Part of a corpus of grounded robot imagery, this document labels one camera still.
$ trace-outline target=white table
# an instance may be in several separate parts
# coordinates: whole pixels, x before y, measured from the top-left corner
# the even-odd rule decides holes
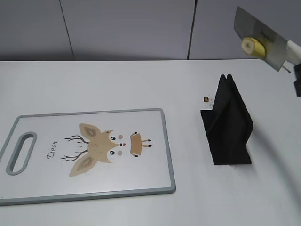
[[[200,110],[210,109],[203,98],[214,98],[223,73],[254,121],[252,165],[212,162]],[[0,146],[21,114],[160,107],[176,192],[0,207],[0,224],[299,226],[301,98],[293,82],[259,60],[1,62]]]

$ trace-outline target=black plastic holder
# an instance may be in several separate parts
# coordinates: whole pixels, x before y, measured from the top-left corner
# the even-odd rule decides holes
[[[251,164],[253,122],[230,74],[221,75],[212,110],[201,110],[214,165]]]
[[[294,67],[296,81],[294,83],[297,97],[301,97],[301,64]]]

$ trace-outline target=knife handle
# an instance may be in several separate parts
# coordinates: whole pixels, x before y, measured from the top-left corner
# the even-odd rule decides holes
[[[286,45],[286,60],[294,66],[301,64],[301,47],[293,41],[288,41]]]

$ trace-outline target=banana slice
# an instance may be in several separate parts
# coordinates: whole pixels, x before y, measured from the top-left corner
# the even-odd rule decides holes
[[[261,60],[265,58],[264,46],[254,38],[243,38],[241,42],[241,48],[250,56]]]

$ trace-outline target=white cutting board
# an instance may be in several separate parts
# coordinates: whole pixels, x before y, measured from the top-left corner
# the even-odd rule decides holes
[[[82,123],[99,131],[95,134],[92,127],[92,130],[87,130],[88,134],[84,134],[79,126]],[[110,130],[113,131],[109,132],[108,140],[100,139],[100,149],[92,150],[86,143],[77,143],[81,139],[68,140],[80,135],[84,141],[90,142],[87,138],[90,135],[95,137]],[[8,162],[18,139],[26,132],[37,134],[28,164],[21,173],[9,175]],[[140,134],[141,140],[147,140],[142,143],[147,147],[142,147],[141,155],[130,153],[130,136],[135,132]],[[65,155],[77,156],[87,149],[75,161],[66,161],[74,158],[61,159]],[[106,152],[100,161],[77,163],[97,150]],[[20,116],[0,158],[0,205],[166,194],[175,190],[162,109]],[[19,168],[23,162],[17,161]],[[75,164],[79,165],[78,174],[71,175]]]

